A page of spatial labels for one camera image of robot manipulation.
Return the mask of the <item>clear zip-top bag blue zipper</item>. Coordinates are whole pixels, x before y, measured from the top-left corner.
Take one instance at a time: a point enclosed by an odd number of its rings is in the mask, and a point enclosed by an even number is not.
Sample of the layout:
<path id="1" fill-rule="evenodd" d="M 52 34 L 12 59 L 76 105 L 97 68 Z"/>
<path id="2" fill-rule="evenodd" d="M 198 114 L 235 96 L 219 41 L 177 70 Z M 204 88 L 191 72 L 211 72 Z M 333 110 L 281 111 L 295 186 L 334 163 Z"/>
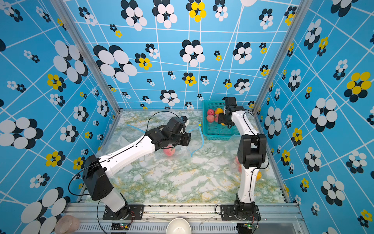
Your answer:
<path id="1" fill-rule="evenodd" d="M 266 136 L 264 134 L 242 135 L 237 157 L 242 165 L 241 185 L 246 184 L 245 170 L 251 173 L 259 169 L 266 160 Z"/>

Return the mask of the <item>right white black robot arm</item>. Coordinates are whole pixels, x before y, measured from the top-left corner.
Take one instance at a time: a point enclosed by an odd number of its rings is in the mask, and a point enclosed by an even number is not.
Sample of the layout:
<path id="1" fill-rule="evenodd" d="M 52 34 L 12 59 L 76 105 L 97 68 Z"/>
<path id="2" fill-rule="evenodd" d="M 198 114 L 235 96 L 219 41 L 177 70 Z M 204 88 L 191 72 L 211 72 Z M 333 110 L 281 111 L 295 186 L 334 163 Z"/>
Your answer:
<path id="1" fill-rule="evenodd" d="M 235 216 L 247 219 L 256 212 L 255 184 L 258 172 L 266 160 L 266 136 L 260 134 L 246 116 L 248 112 L 241 106 L 227 106 L 219 114 L 218 122 L 229 128 L 235 126 L 241 139 L 237 158 L 241 165 L 241 184 L 234 202 Z"/>

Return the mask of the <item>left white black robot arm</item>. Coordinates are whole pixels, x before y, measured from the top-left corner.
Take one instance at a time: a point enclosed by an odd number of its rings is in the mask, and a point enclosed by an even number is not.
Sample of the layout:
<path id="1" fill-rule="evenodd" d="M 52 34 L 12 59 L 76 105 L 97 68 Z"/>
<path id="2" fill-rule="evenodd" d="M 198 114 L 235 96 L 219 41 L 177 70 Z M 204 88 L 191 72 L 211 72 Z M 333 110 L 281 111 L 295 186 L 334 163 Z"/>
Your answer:
<path id="1" fill-rule="evenodd" d="M 139 158 L 168 146 L 188 146 L 191 133 L 162 133 L 160 129 L 152 129 L 137 141 L 108 155 L 86 159 L 82 179 L 94 201 L 100 201 L 114 214 L 115 219 L 125 219 L 130 214 L 130 206 L 124 196 L 112 185 L 110 178 Z"/>

